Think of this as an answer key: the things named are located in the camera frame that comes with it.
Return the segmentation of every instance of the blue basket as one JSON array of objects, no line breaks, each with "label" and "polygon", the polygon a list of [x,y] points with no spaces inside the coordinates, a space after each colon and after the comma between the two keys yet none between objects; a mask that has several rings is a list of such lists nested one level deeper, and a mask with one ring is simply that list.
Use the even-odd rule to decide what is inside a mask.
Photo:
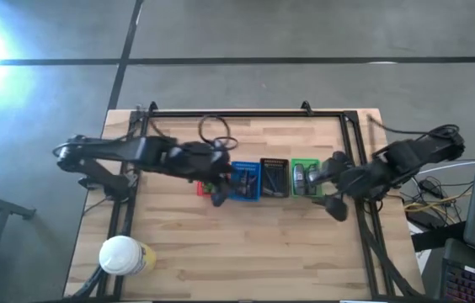
[{"label": "blue basket", "polygon": [[232,162],[232,174],[230,175],[230,179],[234,184],[240,184],[243,175],[246,173],[250,178],[256,178],[252,183],[249,183],[249,188],[252,193],[249,194],[250,198],[247,196],[243,196],[242,193],[238,193],[240,189],[233,189],[230,193],[230,199],[240,200],[240,201],[258,201],[260,197],[260,163],[256,162],[240,162],[234,161]]}]

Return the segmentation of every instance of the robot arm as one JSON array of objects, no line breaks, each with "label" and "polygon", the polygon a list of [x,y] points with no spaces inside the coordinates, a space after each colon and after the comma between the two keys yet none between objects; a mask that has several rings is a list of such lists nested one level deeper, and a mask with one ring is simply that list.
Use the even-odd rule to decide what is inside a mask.
[{"label": "robot arm", "polygon": [[227,175],[232,166],[228,151],[218,140],[213,142],[180,145],[168,136],[138,136],[128,141],[74,136],[56,148],[60,150],[57,164],[66,172],[87,175],[90,183],[103,185],[105,193],[117,200],[129,196],[130,179],[112,174],[95,160],[128,162],[145,172],[212,183],[216,189],[213,205],[220,206],[230,189]]},{"label": "robot arm", "polygon": [[415,140],[395,141],[372,154],[372,160],[355,167],[341,151],[323,163],[315,184],[332,182],[337,193],[325,195],[313,203],[323,205],[339,221],[346,220],[342,195],[353,199],[378,201],[387,192],[399,188],[429,163],[455,160],[464,152],[464,140],[454,125],[443,125]]}]

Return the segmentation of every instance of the wooden table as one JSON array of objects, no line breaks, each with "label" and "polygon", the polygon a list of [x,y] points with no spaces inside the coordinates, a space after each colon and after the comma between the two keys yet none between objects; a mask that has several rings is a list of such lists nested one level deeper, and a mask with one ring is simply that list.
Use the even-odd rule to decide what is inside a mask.
[{"label": "wooden table", "polygon": [[[379,120],[378,109],[358,109],[358,113],[367,154],[371,148],[385,146],[383,130],[373,130],[375,146],[369,140],[366,115]],[[125,134],[129,116],[129,110],[111,110],[103,137]],[[180,141],[198,141],[197,120],[161,118],[156,123]],[[339,121],[333,118],[228,118],[227,122],[239,140],[239,148],[231,151],[233,161],[257,162],[261,157],[324,161],[334,151],[344,150]],[[205,136],[222,135],[217,122],[206,122]],[[104,165],[113,173],[120,166]],[[142,174],[131,236],[156,251],[157,265],[150,273],[125,278],[123,300],[370,298],[351,201],[348,220],[337,222],[322,207],[302,198],[227,200],[215,208],[209,198],[195,194],[195,186],[183,179]],[[332,186],[324,186],[324,192],[333,191]],[[101,192],[91,192],[86,207],[102,197]],[[107,203],[83,217],[66,295],[78,290],[96,267],[110,213],[111,203]],[[400,200],[384,199],[380,217],[389,257],[422,292]],[[377,260],[375,268],[383,289]]]}]

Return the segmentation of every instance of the black basket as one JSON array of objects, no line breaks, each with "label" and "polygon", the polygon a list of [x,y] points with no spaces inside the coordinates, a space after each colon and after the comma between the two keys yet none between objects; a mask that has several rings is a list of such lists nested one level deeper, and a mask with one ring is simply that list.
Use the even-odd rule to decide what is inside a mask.
[{"label": "black basket", "polygon": [[286,159],[261,158],[260,179],[263,197],[286,198],[290,195],[289,162]]}]

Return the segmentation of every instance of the wire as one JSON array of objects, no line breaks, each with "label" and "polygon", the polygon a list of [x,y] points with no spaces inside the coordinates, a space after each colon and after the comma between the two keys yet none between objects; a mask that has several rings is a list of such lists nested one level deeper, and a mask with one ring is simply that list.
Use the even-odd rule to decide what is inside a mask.
[{"label": "wire", "polygon": [[[408,196],[410,199],[414,200],[414,197],[411,197],[409,196],[408,194],[404,194],[406,196]],[[399,196],[399,195],[395,195],[395,194],[386,194],[387,197],[393,197],[393,198],[398,198],[402,201],[402,203],[406,203],[406,200],[402,197],[402,196]],[[443,216],[441,216],[441,213],[438,211],[438,210],[435,210],[434,208],[431,208],[432,211],[434,211],[437,215],[438,215],[438,218],[440,218],[443,222],[444,222],[444,226],[448,226],[449,223],[447,222],[447,217],[444,218]]]},{"label": "wire", "polygon": [[470,185],[470,184],[473,184],[474,181],[470,181],[470,182],[465,182],[465,183],[452,183],[452,184],[443,184],[441,183],[440,186],[441,187],[448,187],[448,186],[464,186],[464,185]]},{"label": "wire", "polygon": [[[380,213],[380,210],[383,209],[383,200],[381,199],[381,200],[379,200],[379,201],[377,201],[377,202],[380,202],[380,207],[378,207],[378,213]],[[369,210],[367,210],[366,207],[363,207],[363,210],[365,211],[365,213],[367,213],[367,214],[369,214],[369,215],[371,214],[371,212],[370,212]]]},{"label": "wire", "polygon": [[84,210],[83,215],[86,215],[86,213],[88,213],[93,207],[96,207],[96,206],[101,205],[101,204],[102,204],[103,202],[105,202],[106,200],[110,200],[110,197],[109,197],[109,196],[104,197],[104,199],[100,200],[100,201],[97,202],[96,204],[89,206],[86,210]]},{"label": "wire", "polygon": [[458,127],[458,125],[453,125],[453,124],[438,126],[438,127],[434,128],[431,131],[395,130],[395,129],[389,128],[389,127],[385,126],[384,124],[382,124],[381,122],[375,120],[369,114],[367,115],[367,118],[368,118],[369,121],[371,121],[375,125],[383,128],[384,130],[391,131],[392,133],[396,133],[396,134],[423,135],[423,136],[431,136],[431,137],[436,137],[436,138],[441,138],[441,139],[451,139],[460,130],[460,127]]},{"label": "wire", "polygon": [[437,207],[437,206],[430,206],[433,210],[436,210],[436,211],[439,211],[440,213],[446,215],[446,218],[449,219],[451,221],[451,223],[455,224],[455,220],[449,215],[447,214],[446,211],[442,210],[441,208]]},{"label": "wire", "polygon": [[423,196],[423,192],[421,191],[421,188],[419,186],[419,183],[417,182],[417,179],[415,177],[412,177],[412,181],[415,183],[415,188],[417,189],[417,193],[419,196]]},{"label": "wire", "polygon": [[[222,122],[222,124],[224,125],[225,127],[225,130],[226,130],[226,135],[225,136],[218,136],[217,138],[214,138],[213,140],[208,140],[204,137],[204,133],[203,133],[203,126],[204,126],[204,122],[206,120],[208,120],[209,118],[212,118],[212,119],[215,119],[215,120],[219,120]],[[148,122],[150,124],[150,126],[153,128],[153,130],[155,130],[155,132],[161,136],[162,138],[166,138],[166,139],[170,139],[169,136],[165,135],[161,130],[158,129],[158,127],[155,125],[155,122],[153,122],[153,119],[149,119],[149,116],[148,116]],[[209,145],[211,145],[211,150],[210,152],[198,152],[198,151],[192,151],[190,150],[189,148],[187,148],[186,146],[183,146],[183,145],[179,145],[179,144],[176,144],[174,141],[169,141],[170,145],[172,145],[173,147],[177,147],[179,149],[181,149],[183,152],[188,152],[192,155],[210,155],[212,152],[228,152],[228,151],[231,151],[235,148],[238,147],[238,139],[234,138],[231,136],[230,134],[230,127],[228,126],[228,123],[224,120],[224,118],[222,118],[221,116],[218,116],[218,115],[214,115],[214,114],[207,114],[205,116],[203,116],[199,123],[198,123],[198,135],[199,137],[201,138],[201,140]],[[222,143],[220,141],[220,139],[226,139],[226,141],[224,143]],[[236,144],[232,145],[232,146],[228,146],[228,143],[230,141],[234,141],[236,142]]]},{"label": "wire", "polygon": [[446,168],[460,167],[460,166],[466,166],[466,165],[472,165],[472,164],[475,164],[475,161],[445,165],[443,167],[431,168],[431,169],[427,169],[427,170],[422,171],[422,172],[418,172],[417,174],[420,175],[420,174],[423,174],[423,173],[432,173],[432,172],[439,171],[439,170],[446,169]]},{"label": "wire", "polygon": [[471,162],[471,161],[475,161],[475,159],[455,159],[455,160],[450,160],[447,162]]},{"label": "wire", "polygon": [[411,196],[411,195],[405,194],[405,193],[403,193],[403,192],[399,192],[399,193],[400,193],[401,195],[403,195],[403,196],[406,196],[406,197],[410,198],[411,200],[415,200],[415,199],[417,199],[417,197],[419,196],[419,194],[417,194],[416,196]]},{"label": "wire", "polygon": [[461,211],[462,210],[460,210],[460,207],[458,207],[458,205],[455,205],[456,218],[458,219],[459,222],[462,222],[462,218],[460,217]]},{"label": "wire", "polygon": [[457,196],[454,196],[454,197],[448,197],[448,198],[445,198],[445,199],[441,199],[441,200],[438,200],[438,201],[424,201],[425,203],[428,203],[428,205],[426,206],[423,206],[421,208],[418,208],[418,209],[410,209],[411,207],[415,207],[415,206],[419,206],[418,203],[412,203],[410,205],[406,205],[404,206],[404,210],[406,210],[407,212],[418,212],[418,211],[423,211],[423,210],[427,210],[428,208],[431,208],[432,206],[437,206],[437,205],[442,205],[444,203],[450,203],[452,202],[452,200],[454,199],[458,199],[458,198],[461,198],[461,197],[464,197],[464,196],[468,196],[470,194],[472,194],[472,192],[469,192],[468,191],[473,187],[473,184],[470,185],[466,190],[464,190],[461,194],[457,195]]}]

